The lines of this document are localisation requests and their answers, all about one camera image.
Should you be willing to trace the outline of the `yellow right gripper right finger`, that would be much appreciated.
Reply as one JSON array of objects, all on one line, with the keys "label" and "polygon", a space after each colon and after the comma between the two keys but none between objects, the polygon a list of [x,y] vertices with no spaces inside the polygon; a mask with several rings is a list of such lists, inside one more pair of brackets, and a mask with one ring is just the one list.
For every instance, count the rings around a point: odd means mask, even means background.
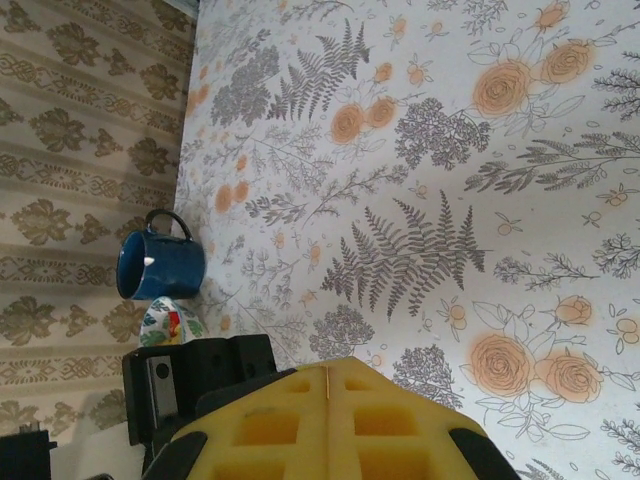
[{"label": "yellow right gripper right finger", "polygon": [[519,480],[482,427],[353,358],[327,363],[328,480]]}]

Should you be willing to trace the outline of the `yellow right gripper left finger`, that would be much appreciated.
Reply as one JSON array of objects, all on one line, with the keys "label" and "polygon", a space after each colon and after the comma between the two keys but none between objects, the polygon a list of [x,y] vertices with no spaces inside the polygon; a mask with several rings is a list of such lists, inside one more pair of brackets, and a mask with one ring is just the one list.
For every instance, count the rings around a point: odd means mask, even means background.
[{"label": "yellow right gripper left finger", "polygon": [[325,366],[211,392],[141,480],[328,480],[328,405]]}]

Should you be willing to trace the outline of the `colourful floral print bowl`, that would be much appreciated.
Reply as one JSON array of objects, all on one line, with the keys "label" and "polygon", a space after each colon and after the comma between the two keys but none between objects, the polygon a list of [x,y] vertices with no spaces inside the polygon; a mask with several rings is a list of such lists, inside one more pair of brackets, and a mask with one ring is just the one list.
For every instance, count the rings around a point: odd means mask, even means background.
[{"label": "colourful floral print bowl", "polygon": [[164,296],[153,300],[145,312],[138,345],[182,345],[204,338],[206,333],[206,327],[194,312]]}]

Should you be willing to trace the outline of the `dark blue enamel mug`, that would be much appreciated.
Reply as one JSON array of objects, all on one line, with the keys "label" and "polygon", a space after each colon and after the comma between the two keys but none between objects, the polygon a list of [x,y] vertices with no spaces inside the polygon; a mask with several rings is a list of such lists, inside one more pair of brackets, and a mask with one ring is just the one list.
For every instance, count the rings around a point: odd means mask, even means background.
[{"label": "dark blue enamel mug", "polygon": [[[158,216],[173,219],[181,238],[159,233],[153,227]],[[145,217],[145,228],[123,241],[116,265],[116,286],[126,300],[192,299],[204,280],[206,259],[184,220],[176,213],[154,209]]]}]

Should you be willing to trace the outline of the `floral print tablecloth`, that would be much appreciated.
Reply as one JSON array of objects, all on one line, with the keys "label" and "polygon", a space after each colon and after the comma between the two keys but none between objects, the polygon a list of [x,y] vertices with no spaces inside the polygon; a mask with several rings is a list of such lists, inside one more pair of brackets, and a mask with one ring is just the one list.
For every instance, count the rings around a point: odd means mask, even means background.
[{"label": "floral print tablecloth", "polygon": [[199,0],[191,306],[527,480],[640,480],[640,0]]}]

